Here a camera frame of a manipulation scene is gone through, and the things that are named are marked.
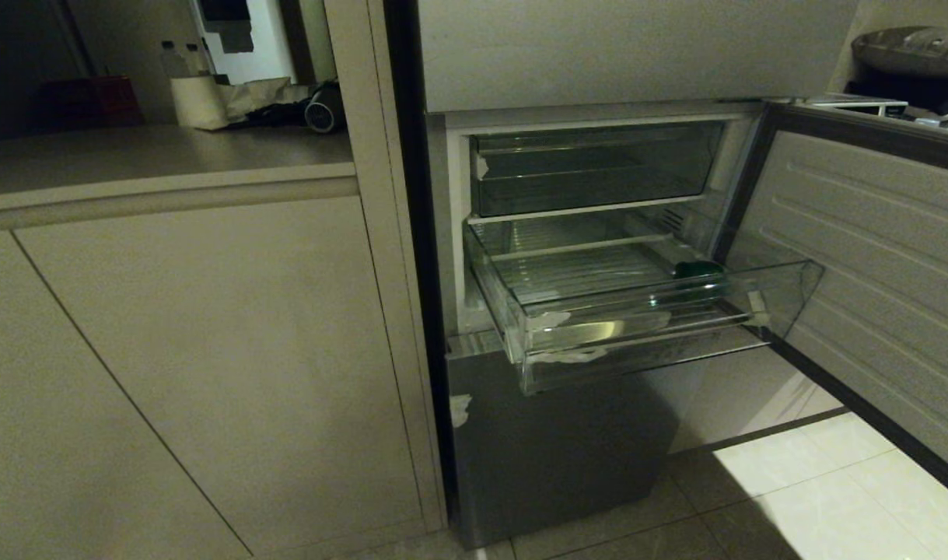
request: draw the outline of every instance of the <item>white floor tile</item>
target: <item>white floor tile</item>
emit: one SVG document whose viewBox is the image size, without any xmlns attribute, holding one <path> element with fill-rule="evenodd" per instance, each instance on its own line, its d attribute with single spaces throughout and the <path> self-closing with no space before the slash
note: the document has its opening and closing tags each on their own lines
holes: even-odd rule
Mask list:
<svg viewBox="0 0 948 560">
<path fill-rule="evenodd" d="M 338 556 L 331 560 L 514 560 L 512 543 L 505 540 L 480 550 L 464 550 L 449 531 Z"/>
<path fill-rule="evenodd" d="M 694 515 L 668 476 L 647 499 L 512 539 L 519 560 L 542 560 Z"/>
<path fill-rule="evenodd" d="M 701 512 L 815 478 L 835 471 L 836 465 L 793 429 L 712 453 L 680 454 L 670 460 L 669 469 Z"/>
<path fill-rule="evenodd" d="M 663 525 L 560 556 L 559 560 L 726 560 L 700 519 Z"/>
<path fill-rule="evenodd" d="M 310 560 L 307 551 L 303 546 L 290 548 L 288 550 L 279 550 L 274 552 L 265 552 L 257 554 L 253 560 Z"/>
<path fill-rule="evenodd" d="M 932 560 L 844 471 L 712 511 L 704 519 L 726 553 L 739 560 Z"/>
<path fill-rule="evenodd" d="M 847 468 L 854 481 L 928 548 L 948 560 L 948 490 L 900 450 Z"/>
<path fill-rule="evenodd" d="M 826 457 L 833 460 L 837 468 L 847 467 L 849 464 L 868 460 L 894 449 L 889 440 L 854 412 L 810 423 L 799 430 L 812 439 L 812 442 L 826 453 Z"/>
</svg>

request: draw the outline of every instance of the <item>white appliance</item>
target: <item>white appliance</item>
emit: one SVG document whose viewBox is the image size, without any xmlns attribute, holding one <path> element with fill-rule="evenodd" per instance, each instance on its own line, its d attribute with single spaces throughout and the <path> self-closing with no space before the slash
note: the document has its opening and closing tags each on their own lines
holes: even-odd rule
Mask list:
<svg viewBox="0 0 948 560">
<path fill-rule="evenodd" d="M 417 7 L 465 545 L 644 496 L 766 345 L 948 485 L 948 134 L 799 101 L 856 3 Z"/>
<path fill-rule="evenodd" d="M 826 93 L 824 96 L 808 99 L 809 105 L 833 107 L 840 110 L 853 110 L 856 113 L 876 114 L 879 117 L 902 118 L 908 103 L 903 100 L 887 100 L 855 96 L 851 93 Z"/>
</svg>

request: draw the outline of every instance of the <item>cabinet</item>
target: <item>cabinet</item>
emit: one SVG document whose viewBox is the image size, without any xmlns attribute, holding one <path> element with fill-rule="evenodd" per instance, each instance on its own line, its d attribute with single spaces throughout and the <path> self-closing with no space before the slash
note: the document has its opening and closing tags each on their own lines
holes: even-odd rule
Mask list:
<svg viewBox="0 0 948 560">
<path fill-rule="evenodd" d="M 247 556 L 8 233 L 0 233 L 0 554 Z"/>
<path fill-rule="evenodd" d="M 426 109 L 757 99 L 825 91 L 856 0 L 419 0 Z M 809 56 L 803 57 L 802 51 Z"/>
<path fill-rule="evenodd" d="M 421 518 L 357 196 L 16 236 L 254 554 Z"/>
</svg>

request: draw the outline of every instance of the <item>freezer compartment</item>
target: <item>freezer compartment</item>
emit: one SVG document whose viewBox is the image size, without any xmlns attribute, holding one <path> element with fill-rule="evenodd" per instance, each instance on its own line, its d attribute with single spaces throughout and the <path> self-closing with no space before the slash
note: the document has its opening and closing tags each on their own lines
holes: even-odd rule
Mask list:
<svg viewBox="0 0 948 560">
<path fill-rule="evenodd" d="M 526 394 L 708 358 L 788 332 L 822 268 L 684 208 L 468 223 L 467 262 Z"/>
<path fill-rule="evenodd" d="M 705 189 L 722 121 L 474 135 L 477 216 L 550 212 L 695 196 Z"/>
</svg>

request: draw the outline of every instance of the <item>countertop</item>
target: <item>countertop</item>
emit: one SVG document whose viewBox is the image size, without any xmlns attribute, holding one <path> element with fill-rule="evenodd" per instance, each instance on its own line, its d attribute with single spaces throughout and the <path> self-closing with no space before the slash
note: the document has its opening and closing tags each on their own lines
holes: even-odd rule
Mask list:
<svg viewBox="0 0 948 560">
<path fill-rule="evenodd" d="M 0 142 L 0 210 L 147 192 L 355 177 L 349 137 L 306 128 L 103 128 Z"/>
</svg>

